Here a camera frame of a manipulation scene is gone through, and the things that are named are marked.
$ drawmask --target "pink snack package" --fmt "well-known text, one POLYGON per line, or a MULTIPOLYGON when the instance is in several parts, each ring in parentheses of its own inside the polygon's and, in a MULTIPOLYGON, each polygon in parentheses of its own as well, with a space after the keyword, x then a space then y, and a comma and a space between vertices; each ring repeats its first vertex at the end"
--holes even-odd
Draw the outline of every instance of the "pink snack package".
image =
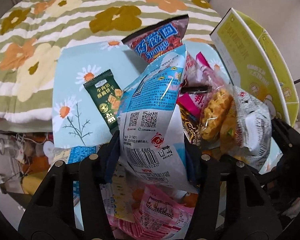
POLYGON ((201 52, 199 52, 195 56, 195 61, 199 65, 203 65, 203 66, 207 66, 207 67, 211 68, 210 65, 209 65, 209 63, 208 63, 208 61, 206 60, 206 58, 204 57, 204 55, 201 52))
POLYGON ((140 240, 173 237, 192 218, 194 208, 178 204, 154 185, 146 185, 140 208, 134 211, 135 223, 112 218, 111 226, 140 240))
POLYGON ((188 60, 186 65, 185 78, 187 86, 203 86, 210 85, 212 90, 206 94, 189 94, 185 93, 178 97, 180 103, 186 110, 188 110, 194 117, 200 118, 201 109, 206 107, 212 98, 213 93, 221 86, 224 81, 219 77, 209 66, 207 60, 201 52, 196 55, 196 60, 188 60))

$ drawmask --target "bed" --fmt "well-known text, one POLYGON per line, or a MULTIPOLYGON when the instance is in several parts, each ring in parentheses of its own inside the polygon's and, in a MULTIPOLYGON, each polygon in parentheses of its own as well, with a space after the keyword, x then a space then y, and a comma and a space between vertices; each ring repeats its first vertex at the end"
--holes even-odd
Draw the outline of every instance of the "bed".
POLYGON ((0 18, 0 130, 52 131, 52 92, 63 48, 119 41, 189 14, 184 40, 211 43, 221 20, 207 0, 22 0, 0 18))

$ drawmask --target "orange flower pattern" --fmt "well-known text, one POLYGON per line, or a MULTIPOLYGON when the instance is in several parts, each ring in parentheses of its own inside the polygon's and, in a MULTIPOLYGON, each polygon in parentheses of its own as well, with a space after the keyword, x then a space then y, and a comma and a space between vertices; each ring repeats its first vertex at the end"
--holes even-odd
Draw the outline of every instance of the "orange flower pattern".
POLYGON ((32 38, 31 40, 26 41, 21 47, 15 43, 10 44, 4 53, 5 58, 0 62, 0 69, 16 70, 18 67, 22 66, 24 62, 34 54, 34 46, 32 46, 34 42, 35 38, 32 38))
POLYGON ((184 11, 188 7, 181 0, 146 0, 148 3, 156 3, 161 10, 174 13, 177 10, 184 11))
POLYGON ((39 2, 34 6, 34 14, 38 15, 42 13, 45 9, 49 8, 56 0, 50 0, 49 2, 39 2))
POLYGON ((95 15, 95 20, 89 23, 93 33, 99 31, 108 32, 113 29, 118 31, 132 31, 142 24, 137 17, 141 10, 137 6, 124 5, 121 7, 110 7, 107 10, 95 15))

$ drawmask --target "nutrition label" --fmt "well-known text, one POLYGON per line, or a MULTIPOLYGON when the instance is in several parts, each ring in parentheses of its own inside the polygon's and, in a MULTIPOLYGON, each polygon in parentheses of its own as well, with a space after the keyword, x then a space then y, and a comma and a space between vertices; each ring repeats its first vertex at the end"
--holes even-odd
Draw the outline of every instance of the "nutrition label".
POLYGON ((179 76, 181 73, 175 70, 165 71, 140 84, 131 98, 129 111, 146 108, 173 110, 179 91, 179 76))

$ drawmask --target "blue snack bag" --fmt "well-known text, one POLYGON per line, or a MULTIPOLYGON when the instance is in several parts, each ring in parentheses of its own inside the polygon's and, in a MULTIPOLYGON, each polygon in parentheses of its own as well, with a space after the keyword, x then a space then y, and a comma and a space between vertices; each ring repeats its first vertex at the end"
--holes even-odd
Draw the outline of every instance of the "blue snack bag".
POLYGON ((184 132, 176 105, 186 46, 158 57, 123 90, 119 161, 147 183, 197 192, 187 181, 184 132))

